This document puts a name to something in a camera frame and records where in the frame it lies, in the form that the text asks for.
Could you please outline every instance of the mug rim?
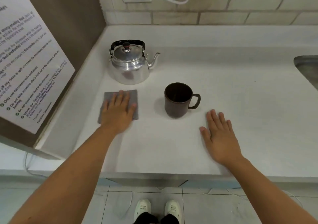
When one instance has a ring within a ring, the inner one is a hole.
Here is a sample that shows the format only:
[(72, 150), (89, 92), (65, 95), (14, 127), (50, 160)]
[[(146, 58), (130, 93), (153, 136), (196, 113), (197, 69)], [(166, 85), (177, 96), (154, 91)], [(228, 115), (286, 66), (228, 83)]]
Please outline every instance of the mug rim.
[(191, 97), (192, 97), (192, 95), (193, 95), (193, 91), (192, 91), (192, 89), (190, 88), (189, 85), (186, 85), (186, 84), (180, 83), (180, 82), (175, 82), (175, 83), (169, 84), (169, 85), (164, 89), (164, 96), (166, 97), (167, 100), (169, 100), (170, 102), (175, 103), (175, 104), (184, 104), (184, 103), (188, 102), (189, 100), (191, 100), (191, 97), (190, 97), (187, 101), (184, 101), (184, 102), (175, 102), (175, 101), (172, 101), (170, 98), (168, 98), (166, 91), (167, 91), (167, 88), (168, 88), (170, 85), (172, 85), (172, 84), (183, 84), (183, 85), (187, 86), (187, 87), (191, 90)]

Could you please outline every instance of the floor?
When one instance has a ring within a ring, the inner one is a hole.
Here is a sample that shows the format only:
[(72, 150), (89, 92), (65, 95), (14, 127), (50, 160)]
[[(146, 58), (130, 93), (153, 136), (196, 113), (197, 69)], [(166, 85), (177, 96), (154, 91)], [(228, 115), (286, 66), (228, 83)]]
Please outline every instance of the floor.
[[(21, 185), (0, 182), (0, 224), (8, 223), (36, 188), (34, 184), (23, 185), (22, 188)], [(177, 200), (183, 210), (182, 222), (186, 224), (261, 223), (243, 190), (230, 191), (241, 198), (227, 190), (217, 189), (98, 186), (83, 224), (131, 224), (140, 199), (149, 199), (152, 213), (159, 216), (163, 216), (168, 200)], [(318, 188), (289, 188), (288, 192), (295, 195), (304, 208), (318, 219)]]

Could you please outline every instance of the dark brown mug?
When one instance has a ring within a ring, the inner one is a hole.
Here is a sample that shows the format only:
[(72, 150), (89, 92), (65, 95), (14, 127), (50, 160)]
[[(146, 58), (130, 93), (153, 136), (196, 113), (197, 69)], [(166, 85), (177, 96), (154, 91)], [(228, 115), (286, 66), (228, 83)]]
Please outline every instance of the dark brown mug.
[[(198, 97), (197, 103), (190, 107), (192, 97)], [(192, 89), (183, 83), (169, 84), (164, 90), (164, 108), (172, 118), (180, 118), (188, 109), (196, 109), (201, 101), (200, 94), (193, 93)]]

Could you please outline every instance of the shoe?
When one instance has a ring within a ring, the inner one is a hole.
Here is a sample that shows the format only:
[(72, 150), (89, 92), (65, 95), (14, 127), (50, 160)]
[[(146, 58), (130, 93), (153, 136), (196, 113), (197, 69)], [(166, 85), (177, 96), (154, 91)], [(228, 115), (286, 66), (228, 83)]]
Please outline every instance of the shoe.
[(140, 200), (137, 203), (136, 209), (135, 209), (135, 214), (133, 216), (133, 219), (135, 222), (138, 218), (138, 216), (140, 216), (140, 214), (144, 213), (144, 212), (148, 212), (149, 214), (151, 214), (151, 204), (149, 200)]
[(181, 207), (177, 201), (170, 200), (166, 203), (166, 206), (164, 208), (164, 215), (166, 216), (168, 214), (175, 216), (178, 219), (179, 224), (181, 224), (181, 219), (182, 219)]

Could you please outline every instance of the kettle handle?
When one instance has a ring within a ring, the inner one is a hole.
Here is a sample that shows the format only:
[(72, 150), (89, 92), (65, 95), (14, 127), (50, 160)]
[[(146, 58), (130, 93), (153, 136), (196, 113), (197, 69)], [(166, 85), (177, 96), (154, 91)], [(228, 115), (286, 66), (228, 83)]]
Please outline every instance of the kettle handle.
[(130, 44), (134, 44), (134, 45), (140, 45), (142, 46), (142, 49), (145, 50), (146, 49), (146, 45), (143, 41), (141, 40), (120, 40), (120, 41), (116, 41), (114, 42), (111, 46), (110, 46), (110, 50), (113, 51), (115, 49), (115, 47), (123, 45), (124, 43), (130, 43)]

